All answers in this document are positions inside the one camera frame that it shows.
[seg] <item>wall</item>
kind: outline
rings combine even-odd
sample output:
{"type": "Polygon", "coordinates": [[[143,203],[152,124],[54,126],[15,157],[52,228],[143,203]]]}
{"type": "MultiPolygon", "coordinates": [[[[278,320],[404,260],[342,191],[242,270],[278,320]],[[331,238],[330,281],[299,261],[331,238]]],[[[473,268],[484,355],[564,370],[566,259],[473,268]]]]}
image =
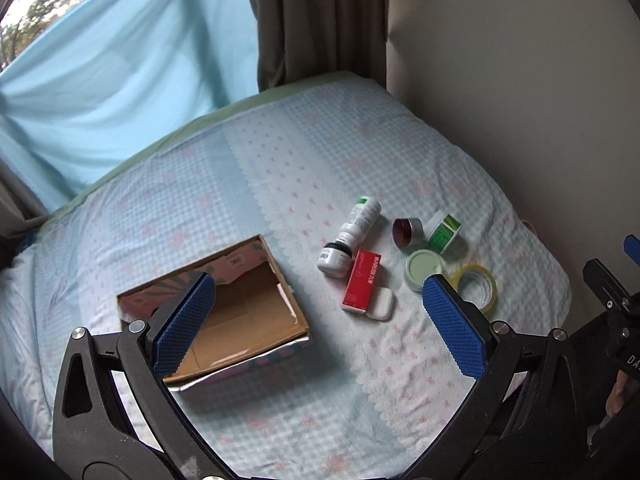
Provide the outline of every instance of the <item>wall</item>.
{"type": "Polygon", "coordinates": [[[388,89],[473,156],[569,274],[573,331],[603,311],[598,257],[640,269],[640,21],[626,0],[390,0],[388,89]]]}

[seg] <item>white bottle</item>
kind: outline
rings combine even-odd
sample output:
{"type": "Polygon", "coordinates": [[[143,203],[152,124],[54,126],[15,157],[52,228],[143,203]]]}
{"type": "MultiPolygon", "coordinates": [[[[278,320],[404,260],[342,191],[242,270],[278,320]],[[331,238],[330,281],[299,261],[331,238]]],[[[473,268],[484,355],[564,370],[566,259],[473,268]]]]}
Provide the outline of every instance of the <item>white bottle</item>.
{"type": "Polygon", "coordinates": [[[349,213],[347,221],[340,227],[340,234],[335,241],[322,248],[318,258],[318,269],[334,278],[346,276],[351,269],[358,245],[369,233],[381,210],[380,202],[369,196],[361,196],[349,213]]]}

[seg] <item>yellow tape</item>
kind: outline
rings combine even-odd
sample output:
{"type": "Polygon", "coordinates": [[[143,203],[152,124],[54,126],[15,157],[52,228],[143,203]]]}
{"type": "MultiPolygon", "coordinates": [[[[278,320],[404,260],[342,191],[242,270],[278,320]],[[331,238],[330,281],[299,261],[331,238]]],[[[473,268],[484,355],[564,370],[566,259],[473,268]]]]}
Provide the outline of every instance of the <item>yellow tape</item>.
{"type": "Polygon", "coordinates": [[[485,316],[498,300],[494,277],[482,266],[471,264],[462,267],[450,283],[463,300],[473,303],[485,316]]]}

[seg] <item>bedspread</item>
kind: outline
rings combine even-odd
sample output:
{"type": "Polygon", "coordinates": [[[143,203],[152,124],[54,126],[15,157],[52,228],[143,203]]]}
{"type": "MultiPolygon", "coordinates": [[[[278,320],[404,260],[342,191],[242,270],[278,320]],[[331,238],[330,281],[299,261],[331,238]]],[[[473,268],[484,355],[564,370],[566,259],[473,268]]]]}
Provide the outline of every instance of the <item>bedspread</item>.
{"type": "MultiPolygon", "coordinates": [[[[440,208],[463,223],[446,271],[469,262],[491,269],[492,319],[537,334],[564,321],[567,277],[502,191],[376,84],[338,74],[220,110],[76,199],[2,273],[0,387],[50,452],[50,412],[71,330],[118,330],[117,294],[260,233],[314,342],[277,364],[175,394],[178,403],[243,476],[396,475],[473,385],[420,295],[402,282],[406,255],[390,234],[394,218],[429,219],[440,208]],[[344,282],[316,269],[320,249],[361,194],[382,204],[363,247],[382,255],[380,284],[398,299],[389,322],[345,313],[344,282]]],[[[140,415],[133,417],[150,440],[140,415]]]]}

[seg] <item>metal screw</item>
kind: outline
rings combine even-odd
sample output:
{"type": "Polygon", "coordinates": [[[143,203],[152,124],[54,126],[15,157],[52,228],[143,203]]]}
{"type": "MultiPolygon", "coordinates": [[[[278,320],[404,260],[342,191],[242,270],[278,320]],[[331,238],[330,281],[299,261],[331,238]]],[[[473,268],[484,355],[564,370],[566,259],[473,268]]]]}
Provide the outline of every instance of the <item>metal screw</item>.
{"type": "Polygon", "coordinates": [[[564,341],[566,339],[566,332],[561,328],[555,328],[553,331],[553,336],[557,341],[564,341]]]}
{"type": "Polygon", "coordinates": [[[509,332],[509,325],[501,321],[496,321],[494,323],[494,332],[500,335],[505,335],[509,332]]]}
{"type": "Polygon", "coordinates": [[[82,339],[85,333],[86,333],[86,330],[84,329],[84,327],[79,326],[78,328],[75,328],[74,331],[71,333],[71,337],[73,339],[82,339]]]}
{"type": "Polygon", "coordinates": [[[142,332],[145,329],[146,323],[141,319],[137,319],[129,323],[129,332],[133,332],[137,334],[138,332],[142,332]]]}

